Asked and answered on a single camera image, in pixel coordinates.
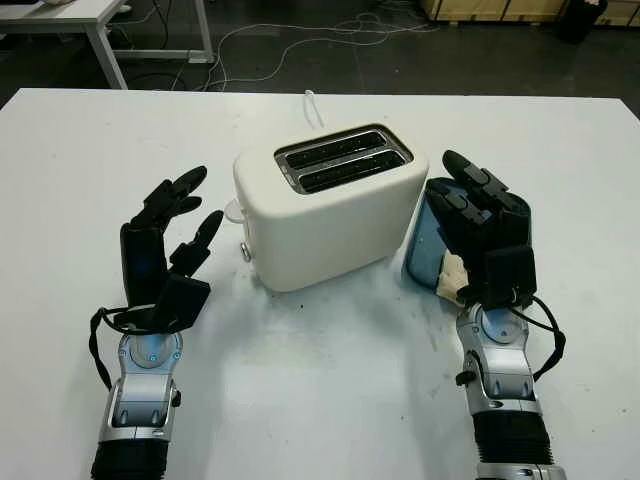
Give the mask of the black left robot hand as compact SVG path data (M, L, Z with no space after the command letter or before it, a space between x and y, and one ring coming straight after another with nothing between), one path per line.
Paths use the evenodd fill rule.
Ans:
M165 179L143 200L141 211L120 228L125 295L131 307L157 302L172 274L190 278L210 256L223 212L209 214L194 238L165 253L164 234L170 221L197 209L202 199L193 192L203 183L207 168L195 167L175 180Z

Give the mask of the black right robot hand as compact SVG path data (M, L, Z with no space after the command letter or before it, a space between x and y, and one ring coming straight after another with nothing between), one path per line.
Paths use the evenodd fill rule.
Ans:
M451 178L428 180L426 200L467 273L457 299L486 310L530 305L537 280L528 203L460 153L447 150L442 162Z

